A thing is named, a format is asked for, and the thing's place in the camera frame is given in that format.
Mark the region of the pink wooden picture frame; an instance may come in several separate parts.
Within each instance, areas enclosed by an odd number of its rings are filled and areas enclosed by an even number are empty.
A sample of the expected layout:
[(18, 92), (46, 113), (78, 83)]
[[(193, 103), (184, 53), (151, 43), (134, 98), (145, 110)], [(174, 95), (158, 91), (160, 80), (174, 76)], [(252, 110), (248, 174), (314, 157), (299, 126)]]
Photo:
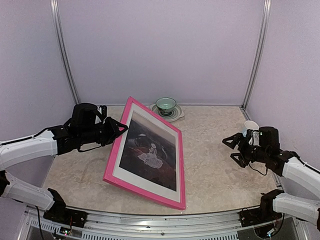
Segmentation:
[(126, 119), (128, 117), (127, 111), (130, 107), (130, 103), (134, 102), (137, 105), (140, 105), (142, 108), (144, 108), (146, 111), (148, 111), (150, 114), (158, 118), (159, 120), (163, 121), (166, 125), (168, 125), (170, 128), (178, 132), (178, 147), (179, 147), (179, 168), (180, 168), (180, 202), (175, 202), (170, 199), (166, 199), (164, 197), (161, 197), (159, 195), (153, 194), (151, 192), (142, 192), (140, 188), (134, 186), (132, 189), (130, 189), (131, 184), (123, 182), (122, 180), (116, 178), (113, 176), (113, 170), (115, 167), (115, 160), (117, 158), (117, 155), (119, 153), (119, 146), (121, 142), (122, 135), (117, 137), (116, 140), (114, 141), (110, 155), (107, 161), (106, 169), (104, 172), (103, 180), (109, 184), (112, 184), (116, 187), (122, 188), (124, 190), (127, 190), (129, 192), (135, 193), (139, 196), (145, 197), (147, 199), (150, 199), (154, 202), (157, 202), (161, 205), (165, 205), (167, 207), (177, 209), (177, 210), (185, 210), (187, 207), (186, 204), (186, 187), (185, 187), (185, 172), (184, 172), (184, 154), (183, 154), (183, 138), (182, 138), (182, 132), (172, 125), (171, 123), (167, 122), (164, 120), (161, 116), (150, 110), (148, 107), (143, 105), (142, 103), (138, 102), (136, 99), (133, 97), (129, 97), (127, 99), (126, 105), (124, 107), (122, 116), (121, 116), (121, 123), (125, 125)]

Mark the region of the white photo mat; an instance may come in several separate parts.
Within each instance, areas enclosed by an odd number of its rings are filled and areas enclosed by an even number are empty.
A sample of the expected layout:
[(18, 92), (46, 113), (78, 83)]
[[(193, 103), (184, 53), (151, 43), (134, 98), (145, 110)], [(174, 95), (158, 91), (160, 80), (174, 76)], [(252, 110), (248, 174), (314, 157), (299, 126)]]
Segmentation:
[(179, 134), (143, 107), (131, 102), (126, 111), (113, 177), (179, 203), (181, 201)]

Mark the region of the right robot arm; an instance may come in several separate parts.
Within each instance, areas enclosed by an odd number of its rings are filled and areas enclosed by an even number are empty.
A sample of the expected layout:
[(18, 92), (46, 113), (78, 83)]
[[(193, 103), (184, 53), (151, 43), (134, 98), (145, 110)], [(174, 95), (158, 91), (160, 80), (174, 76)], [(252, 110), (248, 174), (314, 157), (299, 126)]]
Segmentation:
[[(265, 165), (279, 177), (292, 180), (312, 192), (320, 195), (320, 171), (306, 162), (294, 151), (281, 150), (279, 131), (272, 126), (248, 129), (246, 134), (238, 132), (224, 138), (222, 143), (237, 153), (230, 157), (242, 168), (258, 162)], [(264, 193), (258, 208), (241, 211), (243, 227), (275, 220), (284, 214), (293, 216), (315, 226), (320, 225), (320, 202), (290, 195), (275, 189)]]

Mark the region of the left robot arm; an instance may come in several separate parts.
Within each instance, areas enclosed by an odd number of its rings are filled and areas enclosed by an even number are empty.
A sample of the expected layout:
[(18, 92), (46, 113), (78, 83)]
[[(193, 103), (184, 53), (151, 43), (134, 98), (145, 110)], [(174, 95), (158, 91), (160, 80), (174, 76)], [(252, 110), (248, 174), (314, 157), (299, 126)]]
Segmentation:
[(13, 174), (9, 168), (36, 159), (51, 158), (95, 143), (104, 147), (114, 143), (128, 127), (107, 115), (105, 105), (80, 103), (62, 125), (46, 127), (38, 133), (0, 143), (0, 196), (34, 205), (63, 223), (70, 211), (57, 190), (38, 187)]

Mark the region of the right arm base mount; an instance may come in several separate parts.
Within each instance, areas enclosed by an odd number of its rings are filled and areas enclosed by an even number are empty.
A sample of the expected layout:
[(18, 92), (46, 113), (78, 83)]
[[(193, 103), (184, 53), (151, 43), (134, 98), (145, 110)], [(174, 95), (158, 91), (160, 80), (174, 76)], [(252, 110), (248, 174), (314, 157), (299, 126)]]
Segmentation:
[(279, 189), (263, 193), (260, 198), (260, 205), (257, 208), (243, 208), (239, 212), (241, 226), (249, 227), (281, 219), (283, 214), (274, 210), (273, 200), (282, 193), (284, 193), (284, 191)]

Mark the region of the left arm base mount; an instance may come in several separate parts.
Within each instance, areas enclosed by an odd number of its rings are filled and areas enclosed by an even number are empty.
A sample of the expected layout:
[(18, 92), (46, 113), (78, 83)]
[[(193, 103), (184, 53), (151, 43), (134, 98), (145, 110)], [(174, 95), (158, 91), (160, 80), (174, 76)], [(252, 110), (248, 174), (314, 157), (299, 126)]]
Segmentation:
[(53, 197), (53, 205), (45, 210), (43, 218), (70, 227), (84, 228), (88, 214), (85, 211), (66, 207), (66, 203), (60, 194), (51, 188), (47, 189)]

